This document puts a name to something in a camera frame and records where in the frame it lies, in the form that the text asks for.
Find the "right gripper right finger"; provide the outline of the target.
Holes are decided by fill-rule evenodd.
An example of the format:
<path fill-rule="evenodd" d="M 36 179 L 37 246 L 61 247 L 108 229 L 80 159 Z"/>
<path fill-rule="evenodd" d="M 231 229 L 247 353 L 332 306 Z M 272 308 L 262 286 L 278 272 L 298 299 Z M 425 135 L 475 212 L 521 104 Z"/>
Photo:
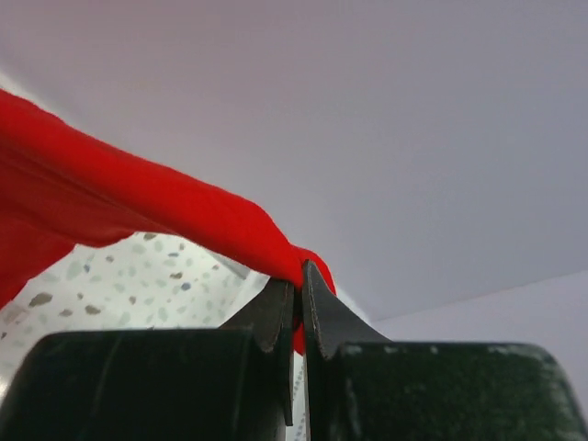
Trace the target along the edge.
<path fill-rule="evenodd" d="M 395 342 L 302 269 L 310 440 L 584 440 L 556 359 L 537 345 Z"/>

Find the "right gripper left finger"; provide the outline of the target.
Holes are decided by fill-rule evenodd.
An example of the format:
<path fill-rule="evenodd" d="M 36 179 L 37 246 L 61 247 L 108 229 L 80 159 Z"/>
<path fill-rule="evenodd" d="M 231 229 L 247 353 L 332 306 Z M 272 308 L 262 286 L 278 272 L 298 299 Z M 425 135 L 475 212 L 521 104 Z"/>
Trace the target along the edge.
<path fill-rule="evenodd" d="M 270 280 L 217 329 L 50 334 L 1 406 L 4 440 L 282 440 L 294 288 Z"/>

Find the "red t shirt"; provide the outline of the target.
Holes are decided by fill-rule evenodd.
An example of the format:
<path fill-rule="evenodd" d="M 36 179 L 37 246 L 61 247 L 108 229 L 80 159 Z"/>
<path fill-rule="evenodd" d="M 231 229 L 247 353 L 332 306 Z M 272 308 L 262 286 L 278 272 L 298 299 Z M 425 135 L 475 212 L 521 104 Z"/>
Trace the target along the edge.
<path fill-rule="evenodd" d="M 26 99 L 1 95 L 1 301 L 68 255 L 135 232 L 187 238 L 257 272 L 302 285 L 312 261 L 254 202 L 77 130 Z"/>

